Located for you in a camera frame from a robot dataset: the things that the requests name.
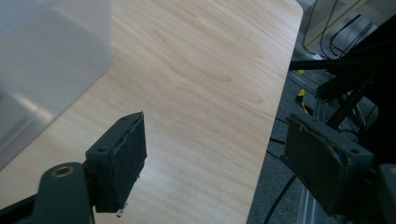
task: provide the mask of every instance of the light wood surface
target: light wood surface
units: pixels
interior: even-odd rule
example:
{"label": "light wood surface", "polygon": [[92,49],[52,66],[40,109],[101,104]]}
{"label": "light wood surface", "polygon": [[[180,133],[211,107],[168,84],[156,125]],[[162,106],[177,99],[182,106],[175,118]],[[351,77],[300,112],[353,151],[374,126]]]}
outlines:
{"label": "light wood surface", "polygon": [[302,11],[293,0],[114,0],[113,63],[0,173],[0,207],[118,118],[145,113],[148,158],[123,216],[97,223],[244,223]]}

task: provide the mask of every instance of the gray carpet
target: gray carpet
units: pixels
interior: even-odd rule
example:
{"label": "gray carpet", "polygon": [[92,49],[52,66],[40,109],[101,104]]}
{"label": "gray carpet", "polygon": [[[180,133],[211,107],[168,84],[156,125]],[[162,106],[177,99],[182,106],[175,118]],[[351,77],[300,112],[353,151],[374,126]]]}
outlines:
{"label": "gray carpet", "polygon": [[[362,20],[360,23],[361,27],[364,27],[366,21]],[[352,32],[358,34],[361,29],[362,28],[359,28],[359,25],[355,25],[353,30],[350,30],[348,33],[345,32],[343,35],[351,36]],[[301,45],[302,38],[303,35],[300,34],[297,40],[296,48],[293,52],[292,59],[294,61],[312,59],[312,54],[308,53]],[[320,52],[320,49],[317,47],[316,49],[312,49],[312,51]],[[327,74],[325,71],[307,71],[305,76],[318,84],[330,78],[330,74]],[[279,160],[279,157],[283,152],[284,145],[278,143],[276,140],[285,141],[286,139],[288,125],[283,121],[286,121],[287,117],[289,117],[292,113],[301,113],[303,111],[301,106],[295,101],[295,97],[300,89],[300,86],[287,78],[280,105],[276,114],[277,120],[275,121],[275,125],[271,134],[272,139],[275,141],[270,141],[267,148],[267,154],[263,162],[262,172],[256,188],[253,203],[250,208],[247,224],[264,223],[264,220],[267,217],[268,212],[275,202],[277,196],[293,176],[293,172],[282,161]],[[305,104],[311,106],[312,108],[314,108],[315,101],[316,99],[314,96],[310,94],[307,94],[304,98]],[[364,117],[368,116],[371,109],[373,108],[373,104],[365,99],[360,102],[359,106]],[[331,104],[331,109],[335,108],[336,104]],[[350,124],[348,123],[345,123],[344,125],[347,125],[348,128],[351,128]],[[276,210],[272,214],[269,223],[296,223],[301,188],[302,183],[297,178],[292,183],[290,189],[280,201],[279,205],[276,207]],[[328,217],[321,210],[321,208],[318,209],[317,223],[337,224],[342,223],[342,220],[343,219],[341,217]]]}

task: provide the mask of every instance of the wood grain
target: wood grain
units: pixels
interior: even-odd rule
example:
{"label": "wood grain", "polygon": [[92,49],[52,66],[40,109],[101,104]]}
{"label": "wood grain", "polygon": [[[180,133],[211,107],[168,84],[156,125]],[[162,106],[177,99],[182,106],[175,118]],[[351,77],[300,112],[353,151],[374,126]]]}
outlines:
{"label": "wood grain", "polygon": [[302,11],[293,0],[112,2],[113,63],[0,173],[0,207],[47,169],[83,162],[118,118],[145,113],[148,158],[122,218],[244,223]]}

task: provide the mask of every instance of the table top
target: table top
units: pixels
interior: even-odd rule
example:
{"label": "table top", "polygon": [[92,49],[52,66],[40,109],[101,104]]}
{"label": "table top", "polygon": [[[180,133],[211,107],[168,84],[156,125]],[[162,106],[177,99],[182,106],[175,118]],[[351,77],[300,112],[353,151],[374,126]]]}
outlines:
{"label": "table top", "polygon": [[148,158],[123,216],[97,223],[243,223],[303,12],[294,0],[112,1],[108,71],[0,173],[0,207],[143,111]]}

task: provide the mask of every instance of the floor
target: floor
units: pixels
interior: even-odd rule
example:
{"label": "floor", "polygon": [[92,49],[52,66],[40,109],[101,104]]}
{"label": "floor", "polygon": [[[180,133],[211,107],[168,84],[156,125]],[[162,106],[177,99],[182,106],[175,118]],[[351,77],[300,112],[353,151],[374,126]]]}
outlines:
{"label": "floor", "polygon": [[[337,29],[341,29],[341,27],[346,24],[348,21],[352,20],[352,18],[356,15],[352,15],[350,18],[346,19],[342,24],[340,24]],[[353,36],[358,36],[366,27],[369,22],[364,18],[359,18],[354,22],[353,25],[349,25],[339,36],[337,36],[337,40],[334,41],[334,44],[337,44],[338,47],[346,47],[353,39]],[[369,34],[375,29],[375,27],[371,27]],[[324,36],[323,43],[330,43],[330,37],[334,35],[334,32]],[[292,60],[312,60],[313,55],[308,53],[302,46],[304,38],[303,34],[299,34],[297,39],[297,44],[295,50],[293,52]],[[325,52],[331,54],[329,52],[329,48],[324,48]],[[319,46],[315,46],[310,51],[319,53],[323,55]],[[282,93],[281,101],[279,108],[276,114],[276,120],[274,124],[274,128],[271,134],[271,141],[267,148],[267,154],[265,156],[262,172],[259,179],[259,183],[257,185],[256,193],[253,199],[253,204],[250,209],[250,213],[248,216],[247,224],[256,224],[256,223],[265,223],[264,220],[267,218],[268,213],[276,201],[277,196],[280,194],[283,188],[290,181],[290,178],[293,176],[293,172],[279,159],[282,155],[284,149],[284,141],[287,136],[287,128],[288,125],[285,121],[287,121],[287,117],[292,113],[302,112],[302,107],[295,100],[297,93],[300,91],[301,87],[295,84],[290,79],[290,73],[288,73],[288,78],[285,83],[285,87]],[[308,77],[313,82],[319,84],[323,81],[326,81],[330,78],[330,74],[327,74],[326,71],[306,71],[305,76]],[[304,98],[304,103],[308,106],[314,108],[315,97],[310,95],[309,93]],[[373,109],[373,104],[366,99],[363,99],[359,106],[361,108],[361,113],[365,118],[370,114],[370,111]],[[370,120],[374,119],[376,116],[376,111],[370,115]],[[268,223],[296,223],[298,208],[300,202],[300,194],[301,194],[302,183],[298,178],[291,184],[289,190],[286,192],[278,206],[276,207],[275,212],[272,214],[271,219]],[[320,208],[317,213],[317,223],[323,224],[337,224],[344,223],[342,217],[328,217]]]}

